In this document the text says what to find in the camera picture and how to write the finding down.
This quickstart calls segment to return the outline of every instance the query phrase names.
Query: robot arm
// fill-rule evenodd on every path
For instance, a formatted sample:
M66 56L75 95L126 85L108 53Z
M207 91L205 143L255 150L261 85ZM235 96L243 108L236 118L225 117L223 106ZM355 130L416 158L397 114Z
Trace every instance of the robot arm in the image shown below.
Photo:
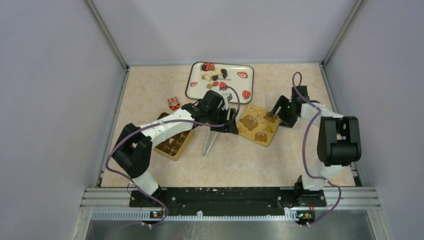
M185 104L171 115L149 124L135 126L130 123L123 128L116 144L134 131L145 130L122 144L112 157L143 191L152 195L159 188L149 171L152 148L178 133L198 127L199 124L221 125L210 129L215 132L238 134L234 118L236 110L229 109L228 106L231 99L232 95L229 93L219 94L209 90L196 105Z
M306 86L298 86L299 92L309 100ZM280 96L270 115L277 114L281 119L281 126L292 128L297 119L312 120L319 127L318 144L316 147L318 159L309 168L312 176L330 179L343 166L349 166L361 158L361 140L358 119L354 116L343 116L330 111L325 105L312 100L312 106L299 97L294 87L291 89L291 100ZM323 189L325 181L313 179L307 175L301 176L304 190L318 191Z

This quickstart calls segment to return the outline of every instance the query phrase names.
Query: gray wall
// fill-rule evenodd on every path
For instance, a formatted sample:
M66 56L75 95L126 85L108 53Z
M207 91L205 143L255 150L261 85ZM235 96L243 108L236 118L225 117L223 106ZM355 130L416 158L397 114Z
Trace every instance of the gray wall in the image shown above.
M0 59L0 239L69 239L123 70L82 0L1 1Z
M94 0L130 65L318 62L355 0Z
M370 0L329 65L342 112L360 120L365 183L395 239L422 239L424 1Z

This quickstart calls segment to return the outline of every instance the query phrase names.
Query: aluminum frame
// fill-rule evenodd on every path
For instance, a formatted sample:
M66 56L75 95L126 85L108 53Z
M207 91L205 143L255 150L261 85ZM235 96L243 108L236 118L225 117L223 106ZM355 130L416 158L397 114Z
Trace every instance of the aluminum frame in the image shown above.
M125 77L122 81L122 87L119 93L119 98L115 106L115 110L114 110L115 114L109 129L107 145L105 146L105 150L102 156L102 165L101 165L102 168L99 174L99 178L98 178L99 180L96 185L96 186L100 186L100 181L102 179L102 174L103 174L102 169L104 168L105 159L109 153L109 148L112 143L112 137L113 137L112 133L116 126L118 113L121 107L122 99L124 97L124 91L127 84L130 67L127 65L124 57L122 56L117 44L112 38L106 24L104 23L93 1L92 0L83 0L83 1L86 3L87 8L89 9L90 13L95 19L98 25L98 28L101 31L103 37L105 38L107 44L109 45L111 51L113 52L113 54L115 55L115 57L117 58L121 66L126 70ZM347 17L342 28L340 29L339 34L337 35L336 39L331 45L327 55L325 56L324 60L320 63L322 77L324 79L325 87L327 89L327 93L330 98L332 108L337 113L339 113L341 109L340 109L339 101L337 100L335 92L333 91L332 82L331 82L330 76L328 75L326 67L327 67L327 64L331 61L333 54L339 47L340 43L343 41L344 36L349 31L350 26L352 25L354 19L357 17L358 13L362 9L365 2L366 0L356 1L349 16ZM352 165L351 169L353 171L358 171L357 174L359 176L361 175L356 164ZM375 188L357 186L357 187L341 187L341 189L342 189L342 199L337 209L342 211L343 210L367 210L375 239L376 240L391 240L392 233L390 231L389 224L382 211L380 201L378 199ZM316 207L315 209L328 210L334 205L335 201L338 198L338 194L339 192L337 188L334 188L334 187L324 188L324 195L327 200L327 207ZM91 217L95 215L96 213L98 213L99 211L110 211L111 213L116 213L116 214L122 213L122 211L127 211L127 212L140 211L140 210L131 209L129 207L129 202L130 202L130 195L128 194L126 188L123 188L123 187L87 188L84 192L84 195L81 201L72 239L73 240L86 239L86 234L88 232ZM294 207L290 209L288 212L290 215L293 213L293 211L302 211L302 210L308 210L308 208ZM203 216L199 216L199 215L193 216L193 217L195 217L193 218L193 220L201 220L203 218ZM277 221L280 221L280 220L283 220L284 218L278 218L277 216L276 219ZM181 220L187 221L191 219L183 218Z

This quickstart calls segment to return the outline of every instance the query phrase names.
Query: purple cable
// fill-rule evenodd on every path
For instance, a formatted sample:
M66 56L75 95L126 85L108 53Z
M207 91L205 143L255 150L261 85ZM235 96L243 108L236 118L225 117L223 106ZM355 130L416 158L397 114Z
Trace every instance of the purple cable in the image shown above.
M220 88L220 90L224 90L224 89L226 89L226 88L229 88L229 89L231 89L233 92L234 92L234 94L235 94L235 96L237 97L237 111L236 111L236 113L235 113L235 115L234 115L234 117L233 117L233 119L235 119L236 118L236 116L237 116L237 114L239 113L239 110L240 110L240 98L239 98L239 95L237 94L237 92L236 92L236 90L233 88L233 87L231 87L231 86L224 86L224 87L221 87ZM199 126L206 126L206 127L211 127L211 128L220 128L220 127L224 127L228 122L226 122L226 123L223 123L223 124L217 124L217 125L213 125L213 124L207 124L207 123L202 123L202 122L198 122L198 121L193 121L193 120L187 120L187 119L174 119L174 120L167 120L167 121L163 121L163 124L171 124L171 123L193 123L193 124L197 124L197 125L199 125ZM156 197L154 197L154 196L152 196L152 195L149 195L147 192L145 192L145 191L143 191L132 179L131 179L131 177L129 177L127 174L125 174L125 173L123 173L123 172L120 172L120 171L118 171L118 170L114 170L114 169L112 169L112 168L110 168L109 167L109 161L111 160L111 158L112 158L112 156L115 154L115 152L122 146L122 144L124 144L128 139L130 139L131 137L133 137L134 135L136 135L136 134L138 134L138 133L141 133L142 131L144 131L144 130L147 130L147 129L150 129L150 128L154 128L154 127L157 127L157 126L160 126L161 125L161 123L154 123L154 124L151 124L151 125L149 125L149 126L146 126L146 127L142 127L142 128L140 128L140 129L137 129L137 130L135 130L135 131L133 131L132 133L130 133L128 136L126 136L126 137L124 137L113 149L112 149L112 151L109 153L109 155L107 155L107 158L106 158L106 163L105 163L105 167L106 167L106 169L107 170L109 170L110 172L112 172L112 173L115 173L115 174L119 174L119 175L121 175L121 176L123 176L124 178L126 178L126 179L128 179L131 183L133 183L134 185L135 185L135 187L137 188L137 190L139 190L143 195L145 195L146 197L148 197L148 198L150 198L150 199L152 199L153 201L155 201L155 202L157 202L158 204L160 204L161 206L162 206L162 208L165 210L165 214L164 214L164 216L163 216L163 218L160 220L160 221L158 221L157 223L155 223L155 224L153 224L153 225L151 225L151 227L155 227L155 226L157 226L157 225L159 225L159 224L161 224L166 218L167 218L167 216L168 216L168 214L169 214L169 211L168 211L168 208L167 208L167 206L163 203L163 202L161 202L159 199L157 199ZM126 227L126 226L130 226L131 224L126 224L126 225L124 225L123 227L120 227L119 228L119 230L121 230L121 229L123 229L124 227Z
M333 183L331 183L330 182L330 180L328 180L327 178L325 178L325 177L323 177L323 176L312 176L312 174L309 172L309 170L308 170L308 165L307 165L307 162L306 162L306 141L307 141L307 138L308 138L308 133L309 133L309 130L311 129L311 126L312 126L312 124L314 123L314 121L315 121L315 119L316 118L318 118L318 116L321 114L321 109L319 108L319 107L317 107L316 105L314 105L311 101L309 101L306 97L304 97L300 92L299 92L299 90L298 90L298 88L296 87L296 84L295 84L295 76L296 76L296 74L299 74L299 76L300 76L300 82L302 82L302 74L300 73L300 72L295 72L294 74L293 74L293 77L291 78L291 83L293 84L293 87L294 87L294 90L296 91L296 93L297 93L297 95L299 95L299 97L303 100L303 101L305 101L305 102L307 102L309 105L311 105L312 107L314 107L316 110L318 110L318 112L313 116L313 118L310 120L310 122L308 123L308 125L307 125L307 127L306 127L306 130L305 130L305 133L304 133L304 136L303 136L303 142L302 142L302 159L303 159L303 166L304 166L304 169L305 169L305 172L306 172L306 175L308 176L308 177L310 177L311 179L321 179L321 180L324 180L324 181L326 181L330 186L332 186L332 187L335 187L335 188L337 188L338 189L338 198L337 198L337 201L335 201L335 204L326 212L326 213L324 213L324 215L322 215L322 216L320 216L317 220L315 220L314 222L312 222L312 223L310 223L309 225L303 225L303 226L312 226L312 225L315 225L315 224L317 224L319 221L321 221L325 216L327 216L329 213L331 213L336 207L337 207L337 205L339 204L339 202L340 202L340 200L342 199L342 189L340 188L340 186L338 186L338 185L336 185L336 184L333 184Z

